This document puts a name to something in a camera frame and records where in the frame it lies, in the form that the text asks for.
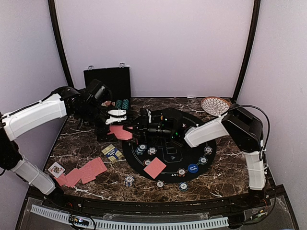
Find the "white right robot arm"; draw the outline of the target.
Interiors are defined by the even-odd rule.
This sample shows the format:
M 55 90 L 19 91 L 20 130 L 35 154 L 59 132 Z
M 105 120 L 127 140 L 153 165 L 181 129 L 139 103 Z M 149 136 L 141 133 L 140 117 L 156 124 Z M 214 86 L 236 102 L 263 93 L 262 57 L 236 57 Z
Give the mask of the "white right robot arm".
M 122 143 L 132 169 L 153 181 L 179 183 L 181 189 L 207 173 L 223 150 L 238 150 L 245 156 L 252 190 L 245 196 L 245 204 L 255 208 L 263 201 L 263 124 L 245 108 L 233 105 L 206 122 L 176 108 L 142 108 L 124 130 L 132 134 Z

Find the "brown poker chip stack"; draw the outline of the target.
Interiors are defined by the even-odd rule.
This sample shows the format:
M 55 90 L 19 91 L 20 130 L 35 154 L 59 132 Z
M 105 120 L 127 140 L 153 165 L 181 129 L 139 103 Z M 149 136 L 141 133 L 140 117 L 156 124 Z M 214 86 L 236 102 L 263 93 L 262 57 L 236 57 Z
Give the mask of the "brown poker chip stack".
M 156 188 L 157 188 L 157 189 L 159 189 L 159 190 L 164 189 L 164 186 L 165 186 L 164 181 L 158 180 L 158 181 L 156 182 Z

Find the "blue round blind button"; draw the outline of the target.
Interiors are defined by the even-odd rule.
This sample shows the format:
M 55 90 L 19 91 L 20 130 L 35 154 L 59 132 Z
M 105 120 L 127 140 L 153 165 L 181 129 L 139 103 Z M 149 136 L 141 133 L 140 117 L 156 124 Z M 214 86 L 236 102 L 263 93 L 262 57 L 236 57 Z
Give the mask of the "blue round blind button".
M 197 173 L 197 172 L 199 171 L 199 167 L 198 167 L 198 165 L 192 163 L 192 164 L 190 164 L 190 165 L 188 166 L 188 171 L 189 171 L 190 173 Z

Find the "blue tan chip stack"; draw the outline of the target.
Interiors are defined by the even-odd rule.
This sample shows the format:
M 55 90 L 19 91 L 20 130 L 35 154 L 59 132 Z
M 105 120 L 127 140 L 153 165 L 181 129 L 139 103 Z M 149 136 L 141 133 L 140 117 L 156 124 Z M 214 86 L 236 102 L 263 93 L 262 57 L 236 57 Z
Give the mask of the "blue tan chip stack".
M 155 147 L 149 147 L 147 153 L 148 155 L 153 156 L 157 153 L 157 149 Z
M 204 155 L 211 155 L 213 153 L 213 148 L 210 146 L 206 146 L 204 148 Z

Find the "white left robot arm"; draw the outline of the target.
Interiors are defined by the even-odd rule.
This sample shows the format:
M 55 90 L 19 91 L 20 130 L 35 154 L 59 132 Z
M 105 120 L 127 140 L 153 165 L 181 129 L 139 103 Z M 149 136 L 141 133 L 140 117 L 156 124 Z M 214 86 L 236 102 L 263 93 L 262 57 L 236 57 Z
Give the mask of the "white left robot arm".
M 58 183 L 32 164 L 20 151 L 18 138 L 33 133 L 55 120 L 69 116 L 90 122 L 106 135 L 109 126 L 126 120 L 126 109 L 107 109 L 102 106 L 110 90 L 105 85 L 75 89 L 64 86 L 47 97 L 23 108 L 0 116 L 0 167 L 11 171 L 29 185 L 36 187 L 57 209 L 63 209 L 68 199 L 60 191 Z

